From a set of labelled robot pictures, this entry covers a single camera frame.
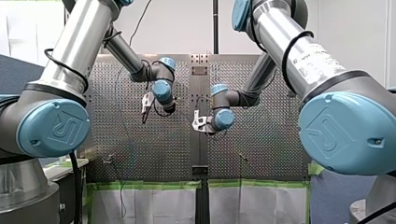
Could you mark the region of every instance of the white wall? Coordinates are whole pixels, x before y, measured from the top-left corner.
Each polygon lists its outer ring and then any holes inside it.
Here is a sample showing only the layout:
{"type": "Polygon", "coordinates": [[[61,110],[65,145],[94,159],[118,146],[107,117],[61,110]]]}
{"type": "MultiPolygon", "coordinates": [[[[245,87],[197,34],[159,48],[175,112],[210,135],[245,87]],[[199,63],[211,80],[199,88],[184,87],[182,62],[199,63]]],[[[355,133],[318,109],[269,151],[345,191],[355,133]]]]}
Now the white wall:
{"type": "MultiPolygon", "coordinates": [[[[134,1],[124,8],[115,22],[129,41],[148,0],[134,1]]],[[[318,30],[318,0],[307,0],[309,29],[318,30]]],[[[213,53],[212,0],[153,0],[134,37],[137,53],[190,54],[213,53]]],[[[219,0],[219,53],[260,54],[245,33],[233,30],[233,0],[219,0]]]]}
{"type": "Polygon", "coordinates": [[[45,65],[64,28],[64,6],[51,1],[0,1],[0,54],[45,65]]]}
{"type": "Polygon", "coordinates": [[[319,43],[346,68],[364,70],[383,85],[388,84],[390,1],[319,1],[319,43]]]}
{"type": "MultiPolygon", "coordinates": [[[[128,42],[147,1],[134,1],[115,22],[128,42]]],[[[157,54],[213,51],[211,8],[211,0],[153,0],[132,47],[137,53],[157,54]]]]}
{"type": "Polygon", "coordinates": [[[387,82],[396,86],[396,2],[389,0],[387,82]]]}

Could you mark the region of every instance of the logo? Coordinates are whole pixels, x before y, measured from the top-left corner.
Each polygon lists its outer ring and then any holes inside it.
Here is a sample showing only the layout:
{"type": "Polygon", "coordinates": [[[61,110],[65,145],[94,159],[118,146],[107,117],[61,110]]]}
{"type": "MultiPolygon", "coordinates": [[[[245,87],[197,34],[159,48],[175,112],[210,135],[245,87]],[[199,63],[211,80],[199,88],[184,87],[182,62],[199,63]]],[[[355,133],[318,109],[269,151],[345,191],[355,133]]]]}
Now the logo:
{"type": "Polygon", "coordinates": [[[52,122],[52,129],[49,131],[48,139],[67,145],[74,145],[82,123],[82,119],[65,111],[60,111],[52,122]]]}
{"type": "Polygon", "coordinates": [[[347,127],[337,122],[336,116],[329,109],[323,110],[308,125],[306,133],[327,158],[354,141],[347,132],[347,127]]]}

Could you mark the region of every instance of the metal pole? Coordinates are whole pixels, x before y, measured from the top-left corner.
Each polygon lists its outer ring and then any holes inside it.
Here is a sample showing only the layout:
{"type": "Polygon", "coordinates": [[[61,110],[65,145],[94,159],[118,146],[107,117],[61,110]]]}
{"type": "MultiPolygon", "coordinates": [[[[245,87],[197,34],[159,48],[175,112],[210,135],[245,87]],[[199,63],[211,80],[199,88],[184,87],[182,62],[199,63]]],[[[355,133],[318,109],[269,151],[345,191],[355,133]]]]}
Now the metal pole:
{"type": "Polygon", "coordinates": [[[213,53],[219,54],[219,0],[213,0],[213,37],[213,53]]]}

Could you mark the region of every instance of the pegboard wall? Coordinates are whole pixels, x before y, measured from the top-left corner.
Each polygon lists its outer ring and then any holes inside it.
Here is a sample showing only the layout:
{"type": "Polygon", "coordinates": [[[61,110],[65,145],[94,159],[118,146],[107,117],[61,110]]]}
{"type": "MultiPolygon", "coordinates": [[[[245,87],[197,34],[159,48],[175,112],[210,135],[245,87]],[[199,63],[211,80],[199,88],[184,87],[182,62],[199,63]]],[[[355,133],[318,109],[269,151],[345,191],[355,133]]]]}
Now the pegboard wall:
{"type": "MultiPolygon", "coordinates": [[[[167,56],[177,61],[177,111],[168,118],[151,111],[146,124],[142,124],[141,100],[147,83],[133,83],[112,56],[100,55],[96,60],[86,95],[92,118],[85,144],[86,157],[91,159],[90,182],[191,180],[193,165],[208,165],[209,178],[303,180],[307,176],[309,158],[298,139],[299,101],[287,96],[279,73],[262,94],[261,105],[234,108],[235,125],[226,135],[213,138],[191,127],[196,101],[202,101],[198,97],[208,96],[210,85],[220,82],[240,89],[258,56],[167,56]],[[197,76],[198,66],[204,70],[197,76]]],[[[161,57],[141,56],[149,62],[161,57]]],[[[208,103],[199,105],[205,115],[208,103]]]]}

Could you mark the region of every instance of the blue joint cap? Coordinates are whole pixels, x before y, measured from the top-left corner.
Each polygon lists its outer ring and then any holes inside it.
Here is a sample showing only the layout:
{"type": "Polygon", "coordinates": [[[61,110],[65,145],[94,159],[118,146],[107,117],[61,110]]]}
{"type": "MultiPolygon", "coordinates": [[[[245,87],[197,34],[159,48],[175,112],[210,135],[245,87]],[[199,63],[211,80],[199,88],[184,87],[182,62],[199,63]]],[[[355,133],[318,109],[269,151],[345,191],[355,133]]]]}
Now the blue joint cap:
{"type": "Polygon", "coordinates": [[[121,2],[121,4],[124,7],[128,7],[129,5],[131,5],[134,2],[134,0],[119,0],[119,1],[121,2]]]}
{"type": "Polygon", "coordinates": [[[233,3],[232,23],[235,31],[245,31],[249,8],[250,0],[235,0],[233,3]]]}
{"type": "Polygon", "coordinates": [[[396,170],[396,118],[384,106],[352,92],[326,92],[299,117],[300,139],[311,158],[343,175],[396,170]]]}
{"type": "Polygon", "coordinates": [[[230,109],[221,109],[215,116],[215,125],[219,130],[226,130],[233,126],[235,115],[230,109]]]}
{"type": "Polygon", "coordinates": [[[226,84],[217,84],[210,88],[210,94],[214,96],[221,91],[227,91],[227,90],[228,90],[228,86],[226,84]]]}
{"type": "Polygon", "coordinates": [[[170,67],[172,70],[175,71],[176,69],[176,62],[175,60],[168,58],[168,57],[163,57],[160,59],[160,62],[166,64],[166,66],[170,67]]]}
{"type": "Polygon", "coordinates": [[[157,80],[151,89],[158,102],[167,104],[172,101],[172,86],[169,81],[157,80]]]}
{"type": "Polygon", "coordinates": [[[16,140],[26,155],[61,157],[76,150],[88,136],[90,120],[77,102],[58,99],[32,109],[21,121],[16,140]]]}

